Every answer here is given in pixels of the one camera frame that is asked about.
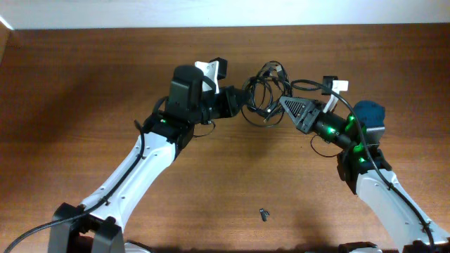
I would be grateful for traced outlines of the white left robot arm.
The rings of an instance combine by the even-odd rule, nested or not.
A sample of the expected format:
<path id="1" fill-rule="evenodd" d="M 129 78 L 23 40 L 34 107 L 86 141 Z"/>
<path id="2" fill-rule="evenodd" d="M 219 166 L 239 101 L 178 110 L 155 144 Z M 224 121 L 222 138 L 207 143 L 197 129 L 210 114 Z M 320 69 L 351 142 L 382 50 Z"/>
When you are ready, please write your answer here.
<path id="1" fill-rule="evenodd" d="M 226 69 L 226 60 L 215 58 L 174 70 L 169 95 L 136 125 L 139 137 L 119 167 L 79 206 L 63 203 L 54 213 L 53 220 L 62 223 L 51 229 L 49 252 L 71 252 L 89 231 L 94 238 L 88 252 L 149 252 L 125 241 L 124 228 L 154 180 L 191 141 L 196 124 L 233 117 L 242 108 L 244 91 L 219 87 Z"/>

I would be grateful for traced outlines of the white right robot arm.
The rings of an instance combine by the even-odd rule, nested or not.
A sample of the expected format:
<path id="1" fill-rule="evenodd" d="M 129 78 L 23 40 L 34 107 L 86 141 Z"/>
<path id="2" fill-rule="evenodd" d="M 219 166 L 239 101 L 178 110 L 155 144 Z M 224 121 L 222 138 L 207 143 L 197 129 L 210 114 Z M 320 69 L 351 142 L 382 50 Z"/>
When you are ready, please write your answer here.
<path id="1" fill-rule="evenodd" d="M 318 100 L 283 96 L 280 104 L 297 130 L 341 148 L 341 180 L 370 207 L 400 252 L 449 251 L 449 232 L 412 200 L 379 148 L 385 131 L 383 106 L 362 100 L 342 118 Z"/>

